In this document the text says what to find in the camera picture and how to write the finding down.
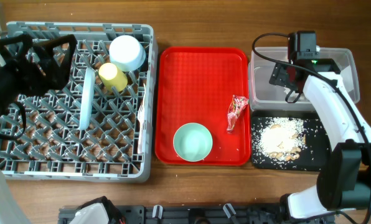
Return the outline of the grey dishwasher rack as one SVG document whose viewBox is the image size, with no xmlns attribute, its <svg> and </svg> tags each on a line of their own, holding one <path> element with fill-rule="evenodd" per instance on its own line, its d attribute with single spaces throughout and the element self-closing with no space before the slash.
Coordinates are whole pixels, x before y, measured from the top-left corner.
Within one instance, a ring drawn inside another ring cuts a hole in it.
<svg viewBox="0 0 371 224">
<path fill-rule="evenodd" d="M 16 141 L 0 139 L 0 169 L 7 179 L 64 179 L 89 182 L 144 182 L 149 178 L 153 144 L 154 89 L 158 46 L 147 24 L 9 22 L 9 37 L 30 35 L 34 42 L 73 34 L 77 39 L 65 88 L 43 96 L 20 95 L 27 115 L 26 133 Z M 87 68 L 109 61 L 109 46 L 121 35 L 135 37 L 146 51 L 143 65 L 127 73 L 122 91 L 94 87 L 92 115 L 79 130 L 83 81 Z M 138 154 L 138 110 L 144 88 L 143 153 Z M 15 106 L 0 116 L 0 133 L 18 132 Z"/>
</svg>

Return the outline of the red snack wrapper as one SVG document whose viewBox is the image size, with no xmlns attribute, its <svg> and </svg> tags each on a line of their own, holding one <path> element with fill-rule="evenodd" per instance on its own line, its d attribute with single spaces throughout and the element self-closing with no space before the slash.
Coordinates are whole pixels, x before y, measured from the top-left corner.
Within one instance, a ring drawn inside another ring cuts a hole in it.
<svg viewBox="0 0 371 224">
<path fill-rule="evenodd" d="M 245 96 L 233 95 L 227 111 L 227 131 L 231 133 L 241 112 L 247 107 L 249 99 Z"/>
</svg>

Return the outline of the green bowl with rice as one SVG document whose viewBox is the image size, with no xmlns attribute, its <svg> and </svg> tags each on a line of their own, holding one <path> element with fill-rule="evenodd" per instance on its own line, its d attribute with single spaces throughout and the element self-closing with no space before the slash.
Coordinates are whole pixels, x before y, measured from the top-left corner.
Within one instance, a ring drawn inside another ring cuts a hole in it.
<svg viewBox="0 0 371 224">
<path fill-rule="evenodd" d="M 210 131 L 199 123 L 182 125 L 175 132 L 172 142 L 176 154 L 187 162 L 204 160 L 213 148 Z"/>
</svg>

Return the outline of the spilled rice and peanut shells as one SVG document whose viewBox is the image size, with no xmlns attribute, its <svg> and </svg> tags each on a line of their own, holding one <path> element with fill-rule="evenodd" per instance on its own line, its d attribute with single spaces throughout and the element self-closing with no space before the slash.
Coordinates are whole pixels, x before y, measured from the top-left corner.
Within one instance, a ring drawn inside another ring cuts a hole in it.
<svg viewBox="0 0 371 224">
<path fill-rule="evenodd" d="M 260 159 L 285 164 L 299 159 L 307 147 L 304 121 L 299 118 L 258 118 L 253 131 L 253 152 Z"/>
</svg>

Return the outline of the light blue plate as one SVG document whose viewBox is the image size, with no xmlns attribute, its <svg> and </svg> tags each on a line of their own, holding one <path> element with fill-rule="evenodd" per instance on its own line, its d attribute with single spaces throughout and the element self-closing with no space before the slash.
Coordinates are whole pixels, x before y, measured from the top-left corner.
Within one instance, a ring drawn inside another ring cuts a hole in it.
<svg viewBox="0 0 371 224">
<path fill-rule="evenodd" d="M 86 130 L 90 125 L 95 78 L 95 71 L 92 68 L 87 68 L 82 90 L 79 130 Z"/>
</svg>

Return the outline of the black plastic bin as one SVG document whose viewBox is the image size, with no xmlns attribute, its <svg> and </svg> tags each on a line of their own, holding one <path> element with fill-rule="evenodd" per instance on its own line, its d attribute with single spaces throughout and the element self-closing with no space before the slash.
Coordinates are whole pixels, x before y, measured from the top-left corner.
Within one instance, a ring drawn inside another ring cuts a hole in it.
<svg viewBox="0 0 371 224">
<path fill-rule="evenodd" d="M 300 158 L 285 164 L 273 162 L 269 158 L 260 159 L 257 153 L 253 152 L 252 164 L 259 169 L 274 170 L 301 170 L 301 171 L 319 171 L 331 155 L 331 145 L 328 135 L 321 123 L 317 113 L 311 111 L 279 111 L 279 110 L 257 110 L 251 114 L 251 133 L 253 142 L 253 125 L 258 123 L 258 118 L 299 118 L 304 121 L 306 145 L 302 150 Z"/>
</svg>

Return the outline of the pale blue bowl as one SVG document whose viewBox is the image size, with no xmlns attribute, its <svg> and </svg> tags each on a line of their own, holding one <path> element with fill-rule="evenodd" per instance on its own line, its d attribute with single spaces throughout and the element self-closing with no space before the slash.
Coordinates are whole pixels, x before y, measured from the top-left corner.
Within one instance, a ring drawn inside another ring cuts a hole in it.
<svg viewBox="0 0 371 224">
<path fill-rule="evenodd" d="M 146 51 L 133 36 L 121 35 L 115 38 L 109 48 L 110 62 L 123 72 L 139 69 L 146 58 Z"/>
</svg>

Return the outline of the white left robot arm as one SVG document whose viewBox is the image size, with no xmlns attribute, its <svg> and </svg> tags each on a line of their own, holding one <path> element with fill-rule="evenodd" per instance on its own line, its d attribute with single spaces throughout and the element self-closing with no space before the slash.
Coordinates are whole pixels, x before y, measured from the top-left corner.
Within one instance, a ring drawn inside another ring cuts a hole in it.
<svg viewBox="0 0 371 224">
<path fill-rule="evenodd" d="M 42 96 L 67 85 L 76 48 L 72 34 L 43 42 L 34 42 L 28 34 L 0 39 L 0 116 L 14 105 L 22 118 L 19 131 L 0 133 L 1 140 L 16 141 L 26 133 L 26 110 L 18 95 Z M 28 222 L 0 170 L 0 223 Z"/>
</svg>

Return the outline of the red plastic tray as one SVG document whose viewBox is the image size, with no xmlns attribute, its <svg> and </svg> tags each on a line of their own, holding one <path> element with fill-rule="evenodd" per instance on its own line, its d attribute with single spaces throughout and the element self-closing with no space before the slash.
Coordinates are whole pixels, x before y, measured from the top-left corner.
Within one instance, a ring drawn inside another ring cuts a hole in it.
<svg viewBox="0 0 371 224">
<path fill-rule="evenodd" d="M 248 97 L 248 59 L 230 47 L 169 47 L 160 58 L 155 153 L 166 164 L 186 165 L 173 146 L 184 124 L 199 123 L 213 138 L 210 154 L 199 163 L 242 166 L 251 156 L 250 110 L 244 108 L 232 132 L 227 112 L 233 96 Z"/>
</svg>

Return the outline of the clear plastic bin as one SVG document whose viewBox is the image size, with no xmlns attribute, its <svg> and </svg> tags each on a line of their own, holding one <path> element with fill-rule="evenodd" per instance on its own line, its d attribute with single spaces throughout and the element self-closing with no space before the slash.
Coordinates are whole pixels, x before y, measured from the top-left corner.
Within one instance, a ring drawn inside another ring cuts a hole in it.
<svg viewBox="0 0 371 224">
<path fill-rule="evenodd" d="M 321 48 L 320 58 L 332 58 L 340 68 L 344 86 L 354 103 L 360 101 L 360 88 L 357 69 L 352 52 L 342 48 Z M 302 95 L 295 104 L 287 103 L 285 97 L 289 90 L 282 86 L 269 84 L 275 67 L 255 53 L 248 64 L 249 98 L 252 110 L 312 111 L 313 105 Z"/>
</svg>

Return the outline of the white plastic fork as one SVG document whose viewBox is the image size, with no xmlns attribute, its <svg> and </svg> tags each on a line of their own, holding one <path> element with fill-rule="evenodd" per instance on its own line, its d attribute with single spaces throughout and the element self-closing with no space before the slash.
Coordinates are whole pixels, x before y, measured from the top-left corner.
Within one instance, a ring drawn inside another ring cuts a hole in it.
<svg viewBox="0 0 371 224">
<path fill-rule="evenodd" d="M 138 138 L 138 148 L 137 152 L 138 154 L 143 153 L 143 126 L 144 126 L 144 107 L 145 107 L 145 92 L 146 92 L 146 85 L 143 84 L 144 88 L 144 93 L 143 93 L 143 99 L 141 101 L 138 114 L 137 114 L 137 119 L 139 121 L 139 138 Z"/>
</svg>

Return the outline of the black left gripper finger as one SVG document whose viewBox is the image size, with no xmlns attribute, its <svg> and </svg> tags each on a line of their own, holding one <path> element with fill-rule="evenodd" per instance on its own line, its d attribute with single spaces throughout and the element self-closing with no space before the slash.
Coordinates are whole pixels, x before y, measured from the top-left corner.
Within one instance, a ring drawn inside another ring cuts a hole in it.
<svg viewBox="0 0 371 224">
<path fill-rule="evenodd" d="M 0 54 L 5 62 L 10 60 L 22 60 L 26 58 L 32 45 L 32 37 L 28 34 L 0 39 Z"/>
<path fill-rule="evenodd" d="M 68 81 L 76 47 L 77 40 L 73 34 L 33 45 L 38 64 L 48 81 Z"/>
</svg>

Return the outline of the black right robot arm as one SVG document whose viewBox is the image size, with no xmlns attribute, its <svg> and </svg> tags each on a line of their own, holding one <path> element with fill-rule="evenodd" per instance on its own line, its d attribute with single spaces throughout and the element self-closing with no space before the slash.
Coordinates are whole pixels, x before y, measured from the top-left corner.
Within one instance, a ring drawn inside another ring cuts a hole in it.
<svg viewBox="0 0 371 224">
<path fill-rule="evenodd" d="M 295 220 L 365 209 L 371 216 L 371 127 L 345 89 L 340 68 L 320 58 L 313 31 L 287 35 L 288 61 L 276 60 L 269 83 L 303 94 L 313 105 L 331 144 L 331 155 L 315 186 L 289 194 Z"/>
</svg>

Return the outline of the yellow plastic cup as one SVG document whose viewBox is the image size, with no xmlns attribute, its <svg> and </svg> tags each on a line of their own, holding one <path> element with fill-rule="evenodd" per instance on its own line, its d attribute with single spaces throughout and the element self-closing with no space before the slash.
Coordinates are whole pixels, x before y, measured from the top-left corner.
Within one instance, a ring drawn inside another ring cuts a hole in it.
<svg viewBox="0 0 371 224">
<path fill-rule="evenodd" d="M 100 80 L 108 91 L 122 91 L 128 85 L 127 76 L 113 63 L 104 63 L 98 70 Z"/>
</svg>

